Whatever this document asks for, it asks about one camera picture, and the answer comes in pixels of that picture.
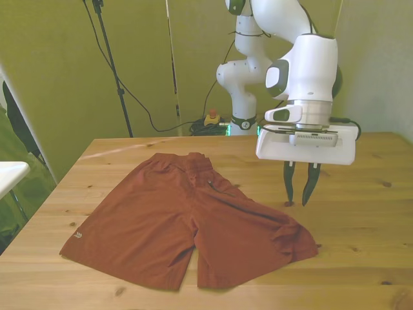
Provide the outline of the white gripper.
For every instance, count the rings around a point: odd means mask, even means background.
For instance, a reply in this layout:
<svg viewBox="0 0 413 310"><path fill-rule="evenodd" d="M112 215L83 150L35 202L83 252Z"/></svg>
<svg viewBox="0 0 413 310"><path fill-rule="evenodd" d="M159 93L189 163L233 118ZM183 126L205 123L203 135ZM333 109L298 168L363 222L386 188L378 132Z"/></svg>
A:
<svg viewBox="0 0 413 310"><path fill-rule="evenodd" d="M305 206L316 188L320 164L352 164L356 157L357 136L358 128L355 126L331 125L323 132L309 132L266 125L259 133L256 155L262 160L284 161L283 179L289 205L294 204L292 179L295 162L309 163L302 195L302 205Z"/></svg>

